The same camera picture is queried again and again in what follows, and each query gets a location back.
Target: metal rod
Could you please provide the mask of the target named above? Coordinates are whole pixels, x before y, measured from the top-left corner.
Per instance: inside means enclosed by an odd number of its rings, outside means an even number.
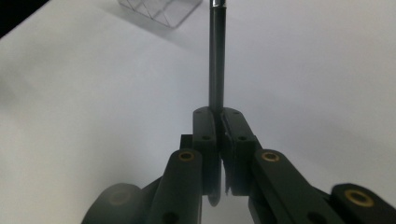
[[[210,1],[209,108],[219,120],[224,101],[225,0]]]

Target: white surface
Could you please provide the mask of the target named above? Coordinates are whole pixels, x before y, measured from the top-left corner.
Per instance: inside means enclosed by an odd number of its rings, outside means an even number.
[[[394,1],[229,1],[228,107],[327,192],[396,205]],[[0,223],[79,223],[162,175],[207,104],[208,7],[176,30],[114,0],[52,0],[0,40]],[[246,198],[203,223],[252,223]]]

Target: bolt hole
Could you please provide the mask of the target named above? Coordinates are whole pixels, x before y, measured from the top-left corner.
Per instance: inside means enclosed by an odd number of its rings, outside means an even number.
[[[279,161],[279,156],[274,152],[264,152],[262,153],[262,159],[265,161]]]
[[[360,190],[348,189],[346,190],[345,195],[352,203],[358,206],[362,206],[362,207],[374,206],[374,200]]]
[[[315,213],[315,212],[308,213],[308,219],[314,224],[327,224],[326,218],[319,213]]]
[[[108,201],[111,205],[119,206],[128,203],[131,199],[131,192],[127,189],[119,189],[110,194]]]
[[[181,161],[192,161],[194,159],[194,154],[192,154],[189,151],[185,151],[185,152],[181,152],[180,154],[178,154],[178,158]]]
[[[178,215],[174,212],[163,214],[163,224],[176,224],[178,222]]]

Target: transparent container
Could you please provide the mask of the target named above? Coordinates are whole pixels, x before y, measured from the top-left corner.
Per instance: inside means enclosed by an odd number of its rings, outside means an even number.
[[[179,26],[202,0],[118,0],[129,9],[165,26]]]

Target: cylindrical rod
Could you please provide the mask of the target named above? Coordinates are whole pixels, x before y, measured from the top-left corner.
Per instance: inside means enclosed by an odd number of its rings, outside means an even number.
[[[210,1],[209,108],[219,119],[224,100],[225,0]]]

